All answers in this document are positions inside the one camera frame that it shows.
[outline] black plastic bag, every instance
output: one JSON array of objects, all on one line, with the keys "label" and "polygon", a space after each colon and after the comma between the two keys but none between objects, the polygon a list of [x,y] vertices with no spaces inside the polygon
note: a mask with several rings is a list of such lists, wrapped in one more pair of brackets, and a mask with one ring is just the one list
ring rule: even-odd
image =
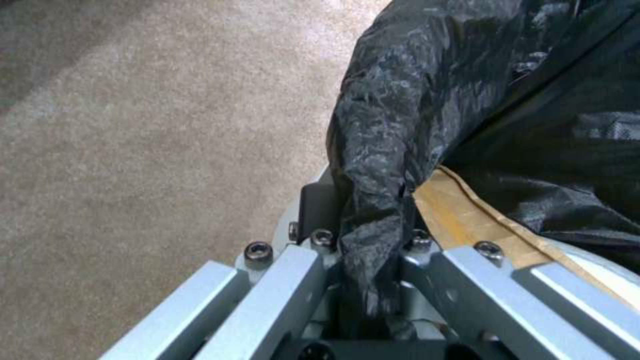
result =
[{"label": "black plastic bag", "polygon": [[348,336],[397,310],[411,193],[440,163],[534,232],[640,264],[640,1],[396,0],[327,137]]}]

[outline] silver metal beam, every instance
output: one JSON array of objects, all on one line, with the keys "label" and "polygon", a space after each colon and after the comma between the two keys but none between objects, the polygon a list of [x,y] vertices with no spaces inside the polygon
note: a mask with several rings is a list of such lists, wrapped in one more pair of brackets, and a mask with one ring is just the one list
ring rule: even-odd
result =
[{"label": "silver metal beam", "polygon": [[520,359],[612,358],[470,247],[435,254],[426,268],[405,259],[403,272],[461,338],[495,334]]},{"label": "silver metal beam", "polygon": [[318,253],[287,246],[195,359],[270,359],[286,335],[302,333],[325,287]]},{"label": "silver metal beam", "polygon": [[640,359],[640,315],[557,263],[517,271],[514,279],[620,359]]},{"label": "silver metal beam", "polygon": [[209,261],[101,359],[189,358],[248,290],[246,272]]}]

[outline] screw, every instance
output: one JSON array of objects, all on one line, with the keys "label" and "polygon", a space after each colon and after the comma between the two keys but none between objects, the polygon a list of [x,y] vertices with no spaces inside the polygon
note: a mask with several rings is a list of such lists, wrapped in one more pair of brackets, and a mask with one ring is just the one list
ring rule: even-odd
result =
[{"label": "screw", "polygon": [[495,266],[502,266],[502,260],[504,259],[504,253],[502,249],[490,241],[479,241],[474,245],[474,249],[484,256],[487,260],[491,261]]},{"label": "screw", "polygon": [[316,251],[327,254],[333,252],[335,242],[333,240],[333,233],[326,229],[316,229],[310,236],[311,247]]},{"label": "screw", "polygon": [[316,342],[302,349],[298,360],[335,360],[335,355],[328,345]]},{"label": "screw", "polygon": [[413,239],[411,239],[411,249],[417,251],[428,251],[431,247],[431,236],[422,229],[413,230]]},{"label": "screw", "polygon": [[244,262],[250,268],[266,268],[272,261],[273,249],[264,241],[254,241],[244,248]]},{"label": "screw", "polygon": [[289,223],[289,241],[298,242],[298,222],[292,221]]}]

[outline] brown tape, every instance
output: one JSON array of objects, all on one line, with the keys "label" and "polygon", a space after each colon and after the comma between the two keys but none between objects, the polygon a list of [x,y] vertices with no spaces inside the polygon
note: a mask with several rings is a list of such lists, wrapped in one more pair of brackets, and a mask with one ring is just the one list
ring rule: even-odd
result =
[{"label": "brown tape", "polygon": [[563,251],[480,199],[464,180],[448,168],[436,169],[431,178],[413,193],[413,197],[431,234],[443,249],[492,241],[502,248],[515,268],[557,261],[593,286],[631,306]]}]

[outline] beige carpet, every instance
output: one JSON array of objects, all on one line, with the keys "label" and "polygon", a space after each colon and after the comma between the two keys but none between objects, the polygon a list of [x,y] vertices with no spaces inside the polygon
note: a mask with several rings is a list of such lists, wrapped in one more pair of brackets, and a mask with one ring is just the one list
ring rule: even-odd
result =
[{"label": "beige carpet", "polygon": [[0,3],[0,357],[95,358],[270,240],[386,2]]}]

